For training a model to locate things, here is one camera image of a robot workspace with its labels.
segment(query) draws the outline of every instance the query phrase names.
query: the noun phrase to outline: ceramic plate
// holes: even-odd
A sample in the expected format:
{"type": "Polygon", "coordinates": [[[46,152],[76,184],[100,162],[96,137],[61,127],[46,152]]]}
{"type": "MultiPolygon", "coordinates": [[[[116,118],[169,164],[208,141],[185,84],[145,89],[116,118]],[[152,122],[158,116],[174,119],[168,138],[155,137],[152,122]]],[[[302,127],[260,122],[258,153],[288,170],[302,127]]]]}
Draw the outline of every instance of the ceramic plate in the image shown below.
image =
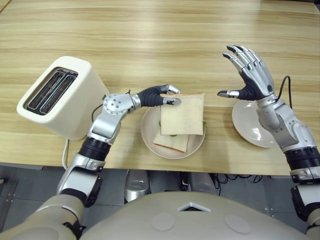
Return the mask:
{"type": "Polygon", "coordinates": [[[232,122],[237,132],[249,143],[263,148],[273,148],[278,144],[270,132],[259,123],[255,101],[238,101],[232,110],[232,122]]]}

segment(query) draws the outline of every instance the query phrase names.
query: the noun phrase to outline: white plate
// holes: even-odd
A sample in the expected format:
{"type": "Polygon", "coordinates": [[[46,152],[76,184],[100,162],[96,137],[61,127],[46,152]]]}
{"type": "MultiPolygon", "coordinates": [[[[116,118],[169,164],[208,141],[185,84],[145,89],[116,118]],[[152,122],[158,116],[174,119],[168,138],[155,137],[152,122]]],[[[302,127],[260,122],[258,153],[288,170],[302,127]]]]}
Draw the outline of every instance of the white plate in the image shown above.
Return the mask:
{"type": "Polygon", "coordinates": [[[145,145],[155,154],[166,159],[183,159],[195,153],[204,142],[206,129],[203,135],[190,135],[186,153],[178,152],[163,146],[154,144],[160,121],[160,106],[150,107],[144,114],[141,121],[141,135],[145,145]]]}
{"type": "Polygon", "coordinates": [[[270,132],[265,130],[259,123],[255,101],[238,101],[232,110],[232,122],[237,132],[256,146],[273,148],[277,142],[270,132]]]}

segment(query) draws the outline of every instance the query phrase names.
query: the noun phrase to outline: white bread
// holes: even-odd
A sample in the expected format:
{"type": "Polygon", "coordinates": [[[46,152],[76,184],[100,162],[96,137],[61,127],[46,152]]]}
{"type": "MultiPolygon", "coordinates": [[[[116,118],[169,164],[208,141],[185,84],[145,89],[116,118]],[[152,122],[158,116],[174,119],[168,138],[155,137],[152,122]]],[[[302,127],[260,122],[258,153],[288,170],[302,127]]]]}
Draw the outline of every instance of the white bread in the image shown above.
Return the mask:
{"type": "Polygon", "coordinates": [[[185,153],[187,152],[188,140],[189,135],[161,135],[161,130],[159,127],[153,144],[185,153]]]}
{"type": "Polygon", "coordinates": [[[203,135],[205,94],[162,94],[181,99],[177,106],[161,106],[161,135],[203,135]]]}

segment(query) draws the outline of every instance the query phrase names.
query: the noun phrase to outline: wood grain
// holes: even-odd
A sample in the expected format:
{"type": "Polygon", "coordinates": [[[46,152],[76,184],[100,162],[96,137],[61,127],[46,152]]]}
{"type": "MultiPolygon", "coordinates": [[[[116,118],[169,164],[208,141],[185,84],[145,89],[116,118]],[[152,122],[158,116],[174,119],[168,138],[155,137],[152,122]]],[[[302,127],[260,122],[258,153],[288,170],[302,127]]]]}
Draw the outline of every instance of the wood grain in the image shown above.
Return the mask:
{"type": "MultiPolygon", "coordinates": [[[[243,81],[222,57],[227,44],[257,52],[277,91],[291,75],[295,113],[320,143],[320,15],[312,3],[281,0],[15,0],[0,14],[0,162],[61,166],[64,139],[20,117],[19,99],[58,57],[92,63],[110,92],[170,83],[205,92],[207,135],[194,155],[168,160],[144,145],[146,109],[124,119],[107,168],[288,175],[278,148],[235,131],[236,99],[217,97],[243,81]]],[[[287,89],[283,98],[288,101],[287,89]]],[[[82,141],[70,144],[69,160],[82,141]]]]}

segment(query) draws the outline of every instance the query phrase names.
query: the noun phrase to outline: toaster power cord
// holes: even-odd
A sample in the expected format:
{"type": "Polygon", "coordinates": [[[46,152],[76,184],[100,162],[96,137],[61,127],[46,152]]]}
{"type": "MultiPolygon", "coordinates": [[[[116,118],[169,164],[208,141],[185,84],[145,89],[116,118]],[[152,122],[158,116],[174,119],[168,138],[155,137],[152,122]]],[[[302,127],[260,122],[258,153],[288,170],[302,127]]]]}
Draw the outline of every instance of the toaster power cord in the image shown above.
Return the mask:
{"type": "Polygon", "coordinates": [[[69,139],[65,139],[64,149],[62,153],[62,166],[65,170],[67,170],[67,159],[68,159],[68,152],[69,152],[69,139]]]}

